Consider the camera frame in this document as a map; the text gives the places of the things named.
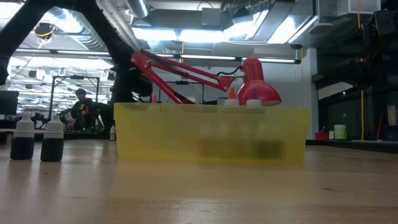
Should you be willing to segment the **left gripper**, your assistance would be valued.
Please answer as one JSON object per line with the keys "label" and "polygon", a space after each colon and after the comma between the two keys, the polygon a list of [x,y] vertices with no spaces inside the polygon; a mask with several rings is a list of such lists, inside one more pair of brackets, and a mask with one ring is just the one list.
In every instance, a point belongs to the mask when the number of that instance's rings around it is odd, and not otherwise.
{"label": "left gripper", "polygon": [[[152,82],[139,70],[132,62],[131,57],[135,51],[133,49],[119,49],[115,52],[110,51],[114,60],[114,67],[111,69],[116,72],[113,85],[111,103],[132,103],[132,93],[141,96],[151,96],[153,91]],[[99,115],[103,122],[103,129],[108,130],[114,125],[113,105],[99,104]]]}

